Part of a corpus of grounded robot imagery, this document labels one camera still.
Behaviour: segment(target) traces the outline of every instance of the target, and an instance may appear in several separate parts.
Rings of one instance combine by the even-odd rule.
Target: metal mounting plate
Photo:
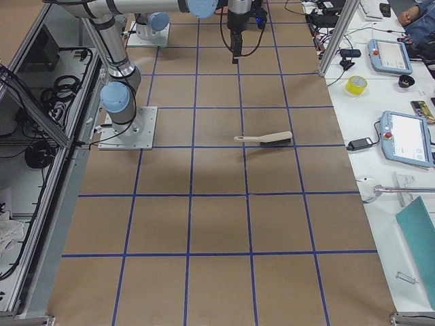
[[[114,137],[98,144],[103,150],[128,150],[128,149],[152,149],[154,131],[156,129],[157,107],[138,107],[137,115],[145,124],[140,134],[131,137]],[[111,118],[106,115],[105,124],[111,124]],[[112,128],[104,128],[100,139],[107,139],[116,136]]]
[[[168,38],[169,38],[169,27],[171,24],[165,27],[163,31],[160,32],[160,35],[155,39],[140,39],[136,34],[131,34],[127,41],[127,47],[132,48],[165,48],[168,46]],[[136,31],[135,21],[131,22],[131,29]]]

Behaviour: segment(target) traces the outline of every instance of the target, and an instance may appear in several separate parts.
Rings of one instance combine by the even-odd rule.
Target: teal plastic sheet
[[[421,197],[396,215],[432,309],[435,309],[435,228]]]

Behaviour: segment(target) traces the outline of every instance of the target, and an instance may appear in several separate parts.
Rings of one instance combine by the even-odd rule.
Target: metal bracket
[[[157,120],[157,107],[138,107],[137,119],[144,121],[143,128],[132,136],[123,137],[117,134],[112,128],[103,129],[101,133],[101,139],[108,139],[98,144],[99,149],[110,150],[126,150],[126,149],[152,149],[152,143],[154,140],[154,131],[156,129]],[[111,124],[109,115],[106,116],[105,124]]]
[[[127,41],[128,48],[165,48],[168,46],[168,38],[169,38],[169,27],[171,24],[168,24],[164,28],[163,31],[159,33],[154,39],[140,39],[136,34],[131,34]],[[133,21],[131,24],[131,28],[133,31],[136,31],[135,22]]]
[[[432,316],[400,316],[392,314],[389,317],[392,326],[433,326],[435,318]]]

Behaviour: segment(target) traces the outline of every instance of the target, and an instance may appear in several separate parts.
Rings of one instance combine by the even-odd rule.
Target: person's hand
[[[411,7],[408,10],[402,12],[398,17],[399,23],[405,27],[413,22],[420,15],[420,9],[417,6]]]
[[[397,19],[399,20],[399,23],[405,27],[406,25],[411,23],[411,14],[406,10],[405,12],[402,12]]]

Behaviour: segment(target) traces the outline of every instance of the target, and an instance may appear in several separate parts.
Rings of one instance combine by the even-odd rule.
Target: black bristles
[[[292,139],[281,139],[280,141],[269,141],[269,142],[261,142],[260,146],[262,147],[272,147],[272,146],[280,146],[280,145],[287,145],[288,143],[291,143]]]

